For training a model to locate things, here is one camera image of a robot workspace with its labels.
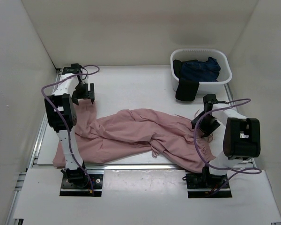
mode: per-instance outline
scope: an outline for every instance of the pink fabric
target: pink fabric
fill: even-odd
[[[84,162],[107,163],[134,154],[152,151],[162,153],[186,170],[200,173],[204,163],[193,145],[189,119],[171,116],[151,109],[121,110],[115,115],[96,120],[96,105],[89,100],[75,105],[75,128],[78,150]],[[207,161],[214,159],[206,140],[197,140]],[[53,160],[55,167],[65,166],[59,143]]]

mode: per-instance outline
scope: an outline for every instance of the white plastic basket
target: white plastic basket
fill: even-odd
[[[227,57],[224,53],[216,49],[208,48],[184,48],[178,49],[170,56],[170,66],[172,70],[172,86],[174,91],[177,90],[179,85],[179,79],[175,76],[173,68],[173,60],[188,61],[199,60],[207,61],[208,57],[212,57],[217,60],[221,67],[220,74],[217,78],[218,82],[200,82],[197,95],[216,94],[232,79],[232,72],[230,70]]]

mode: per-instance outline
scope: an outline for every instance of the wall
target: wall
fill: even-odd
[[[185,47],[228,54],[258,0],[22,0],[52,61],[168,65]]]
[[[261,123],[259,165],[266,169],[281,213],[281,0],[260,0],[229,56],[234,99]]]
[[[0,0],[0,225],[44,114],[55,69],[20,0]]]

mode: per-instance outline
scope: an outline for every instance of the pink garment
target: pink garment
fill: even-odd
[[[191,121],[152,109],[121,110],[115,115],[96,120],[96,105],[89,100],[74,105],[78,150],[86,164],[107,163],[116,159],[152,151],[162,153],[186,170],[200,173],[204,163],[193,145]],[[214,159],[206,140],[198,138],[200,150],[207,161]],[[65,166],[59,143],[55,167]]]

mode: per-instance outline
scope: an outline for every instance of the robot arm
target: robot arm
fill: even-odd
[[[218,101],[216,96],[208,94],[203,97],[204,111],[192,121],[194,128],[198,119],[206,112],[227,107],[225,102]],[[218,168],[232,168],[244,160],[256,158],[260,154],[260,127],[259,121],[246,118],[233,109],[212,112],[199,124],[203,137],[210,135],[219,127],[217,119],[226,127],[223,140],[223,151],[209,162]],[[209,168],[212,175],[225,175],[228,170]]]
[[[85,166],[78,152],[75,138],[75,125],[77,123],[77,116],[73,103],[78,105],[79,99],[90,99],[92,103],[94,103],[95,100],[93,83],[90,84],[90,90],[88,90],[87,82],[83,81],[80,76],[74,76],[68,79],[69,76],[81,73],[82,66],[79,64],[72,64],[71,67],[63,68],[60,79],[67,80],[61,83],[52,95],[48,96],[48,98],[54,103],[54,105],[63,115],[68,127],[70,128],[72,152],[70,151],[68,131],[65,127],[65,124],[57,115],[53,107],[45,100],[48,123],[57,133],[65,156],[65,174],[68,178],[68,181],[75,184],[85,183],[86,177],[84,171],[81,169],[81,167],[85,168]]]

